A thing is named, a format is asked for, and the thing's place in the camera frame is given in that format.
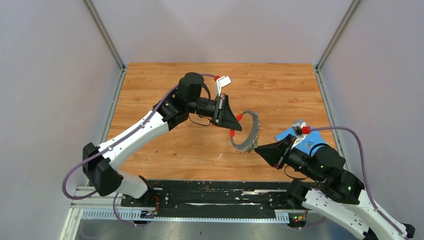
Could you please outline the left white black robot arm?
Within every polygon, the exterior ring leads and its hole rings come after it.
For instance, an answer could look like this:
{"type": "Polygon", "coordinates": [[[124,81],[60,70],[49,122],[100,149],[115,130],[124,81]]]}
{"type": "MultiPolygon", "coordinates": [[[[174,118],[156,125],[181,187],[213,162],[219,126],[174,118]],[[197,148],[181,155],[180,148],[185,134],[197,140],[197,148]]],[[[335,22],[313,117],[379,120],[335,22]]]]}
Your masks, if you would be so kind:
{"type": "Polygon", "coordinates": [[[190,114],[206,117],[217,127],[242,131],[230,108],[228,95],[222,93],[222,88],[231,83],[229,76],[214,77],[215,97],[212,97],[204,83],[204,75],[188,72],[137,123],[98,146],[87,144],[83,148],[82,170],[96,193],[102,197],[121,193],[133,197],[142,207],[149,206],[153,193],[147,182],[119,168],[145,144],[171,131],[190,114]]]}

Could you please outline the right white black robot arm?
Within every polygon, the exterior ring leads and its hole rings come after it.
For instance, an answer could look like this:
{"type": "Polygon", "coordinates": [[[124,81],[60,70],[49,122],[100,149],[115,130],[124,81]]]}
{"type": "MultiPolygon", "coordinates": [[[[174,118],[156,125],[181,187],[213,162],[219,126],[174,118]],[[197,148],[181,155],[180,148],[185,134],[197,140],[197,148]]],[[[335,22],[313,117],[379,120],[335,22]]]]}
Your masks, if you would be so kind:
{"type": "Polygon", "coordinates": [[[376,202],[372,202],[365,184],[344,169],[346,160],[331,146],[320,143],[309,153],[298,149],[303,136],[288,134],[255,152],[271,167],[285,165],[302,173],[319,186],[293,180],[286,190],[285,201],[292,209],[312,210],[333,221],[358,240],[410,240],[415,227],[395,220],[376,202]]]}

